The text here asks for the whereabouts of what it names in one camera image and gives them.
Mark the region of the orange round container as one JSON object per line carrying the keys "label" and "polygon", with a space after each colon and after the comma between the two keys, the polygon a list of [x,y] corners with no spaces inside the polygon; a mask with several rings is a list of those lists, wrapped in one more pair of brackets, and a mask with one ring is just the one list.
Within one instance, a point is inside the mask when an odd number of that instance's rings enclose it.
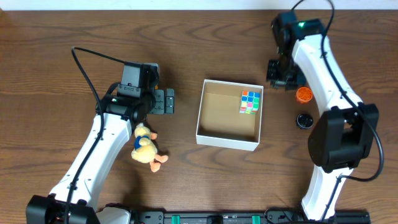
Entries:
{"label": "orange round container", "polygon": [[313,92],[308,87],[300,87],[295,94],[296,100],[301,103],[305,104],[312,100]]}

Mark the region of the multicoloured puzzle cube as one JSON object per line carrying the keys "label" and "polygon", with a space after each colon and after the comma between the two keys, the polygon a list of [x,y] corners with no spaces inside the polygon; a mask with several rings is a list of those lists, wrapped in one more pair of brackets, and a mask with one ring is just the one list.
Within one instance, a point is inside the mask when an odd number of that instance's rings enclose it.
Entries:
{"label": "multicoloured puzzle cube", "polygon": [[259,110],[261,94],[253,91],[242,91],[239,112],[244,114],[256,114]]}

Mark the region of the black round container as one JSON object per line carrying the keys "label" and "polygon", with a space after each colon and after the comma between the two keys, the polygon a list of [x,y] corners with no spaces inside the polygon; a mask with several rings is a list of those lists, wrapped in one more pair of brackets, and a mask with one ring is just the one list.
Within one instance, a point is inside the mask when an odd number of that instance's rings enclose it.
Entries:
{"label": "black round container", "polygon": [[301,113],[297,116],[296,124],[300,129],[310,129],[314,124],[314,119],[308,113]]}

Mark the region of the white cardboard box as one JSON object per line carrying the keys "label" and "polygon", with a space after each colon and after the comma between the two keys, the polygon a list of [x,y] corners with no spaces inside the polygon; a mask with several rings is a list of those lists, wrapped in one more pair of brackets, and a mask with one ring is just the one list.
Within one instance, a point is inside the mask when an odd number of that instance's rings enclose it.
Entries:
{"label": "white cardboard box", "polygon": [[[240,113],[244,91],[259,93],[256,114]],[[260,143],[264,87],[204,80],[196,128],[197,144],[255,151]]]}

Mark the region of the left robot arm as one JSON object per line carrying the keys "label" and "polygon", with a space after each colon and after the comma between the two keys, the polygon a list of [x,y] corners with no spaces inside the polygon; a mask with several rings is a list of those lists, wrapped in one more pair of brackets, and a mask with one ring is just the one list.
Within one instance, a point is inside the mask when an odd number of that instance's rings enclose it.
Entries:
{"label": "left robot arm", "polygon": [[156,63],[125,62],[122,80],[113,83],[96,106],[96,116],[73,164],[49,195],[34,195],[26,207],[28,223],[137,223],[121,205],[98,211],[98,199],[113,163],[148,114],[172,114],[174,91],[159,90]]}

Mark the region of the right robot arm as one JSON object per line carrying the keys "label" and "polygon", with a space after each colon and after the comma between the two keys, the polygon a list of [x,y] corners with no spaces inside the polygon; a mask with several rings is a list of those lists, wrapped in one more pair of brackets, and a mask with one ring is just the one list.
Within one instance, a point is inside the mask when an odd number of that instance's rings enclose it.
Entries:
{"label": "right robot arm", "polygon": [[266,80],[274,88],[295,90],[309,86],[317,103],[319,120],[309,138],[308,151],[314,169],[301,206],[304,219],[321,223],[335,215],[335,203],[348,179],[370,182],[351,174],[368,157],[372,143],[382,149],[376,132],[379,111],[365,104],[353,91],[330,48],[328,28],[319,19],[299,21],[293,10],[282,12],[271,23],[279,59],[270,60]]}

